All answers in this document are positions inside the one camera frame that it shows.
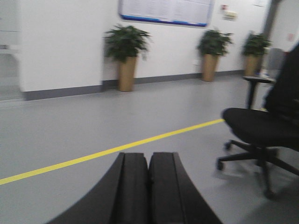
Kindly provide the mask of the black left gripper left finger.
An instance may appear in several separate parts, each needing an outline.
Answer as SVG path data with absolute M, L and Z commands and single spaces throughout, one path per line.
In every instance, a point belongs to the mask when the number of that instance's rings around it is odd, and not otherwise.
M 105 175 L 51 224 L 146 224 L 147 162 L 142 153 L 119 153 Z

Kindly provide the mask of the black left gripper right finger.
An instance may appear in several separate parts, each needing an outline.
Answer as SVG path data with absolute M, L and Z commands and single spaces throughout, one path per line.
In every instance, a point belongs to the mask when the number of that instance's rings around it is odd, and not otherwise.
M 178 153 L 154 153 L 149 174 L 153 224 L 222 223 L 194 186 Z

